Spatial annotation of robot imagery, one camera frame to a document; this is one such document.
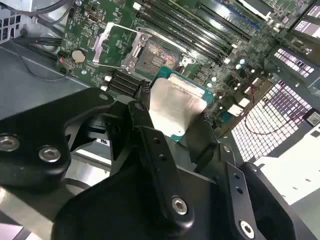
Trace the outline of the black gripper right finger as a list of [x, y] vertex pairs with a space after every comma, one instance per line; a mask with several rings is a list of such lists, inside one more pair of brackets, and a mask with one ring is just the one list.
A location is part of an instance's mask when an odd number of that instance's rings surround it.
[[184, 135], [192, 171], [213, 183], [213, 223], [220, 240], [312, 240], [314, 234], [263, 172], [237, 164], [204, 114]]

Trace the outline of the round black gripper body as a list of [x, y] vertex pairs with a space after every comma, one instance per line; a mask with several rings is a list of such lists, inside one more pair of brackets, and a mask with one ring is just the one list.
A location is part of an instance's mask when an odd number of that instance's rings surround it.
[[132, 113], [133, 150], [114, 175], [57, 214], [56, 240], [222, 240], [217, 185], [178, 168], [147, 112]]

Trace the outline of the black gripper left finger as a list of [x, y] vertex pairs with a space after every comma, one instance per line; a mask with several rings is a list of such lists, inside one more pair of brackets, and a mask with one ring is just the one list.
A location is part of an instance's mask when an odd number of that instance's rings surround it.
[[87, 88], [2, 119], [0, 183], [3, 186], [49, 191], [61, 182], [71, 164], [71, 152], [93, 141], [93, 121], [112, 142], [112, 153], [138, 169], [136, 177], [100, 183], [74, 198], [61, 214], [92, 225], [125, 209], [154, 219], [166, 228], [190, 228], [195, 220], [178, 169], [161, 131], [139, 101], [115, 101], [98, 88]]

